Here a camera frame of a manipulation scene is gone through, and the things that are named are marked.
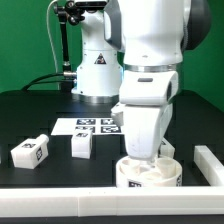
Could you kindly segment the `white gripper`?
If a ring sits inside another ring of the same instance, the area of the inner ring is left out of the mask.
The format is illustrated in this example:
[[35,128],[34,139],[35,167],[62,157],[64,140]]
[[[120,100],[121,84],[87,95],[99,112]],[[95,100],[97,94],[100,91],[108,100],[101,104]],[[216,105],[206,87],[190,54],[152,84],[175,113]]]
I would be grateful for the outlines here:
[[138,160],[153,160],[170,123],[172,98],[179,87],[178,73],[126,70],[119,102],[111,109],[122,128],[127,154]]

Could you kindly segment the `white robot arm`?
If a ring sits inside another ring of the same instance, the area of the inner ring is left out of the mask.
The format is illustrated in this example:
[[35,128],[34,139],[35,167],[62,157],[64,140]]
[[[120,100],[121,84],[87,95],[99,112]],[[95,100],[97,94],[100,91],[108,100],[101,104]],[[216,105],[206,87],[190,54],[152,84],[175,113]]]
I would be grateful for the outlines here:
[[124,130],[129,157],[152,160],[172,117],[183,52],[211,27],[207,0],[109,0],[102,13],[87,9],[83,61],[75,96],[115,100],[114,122]]

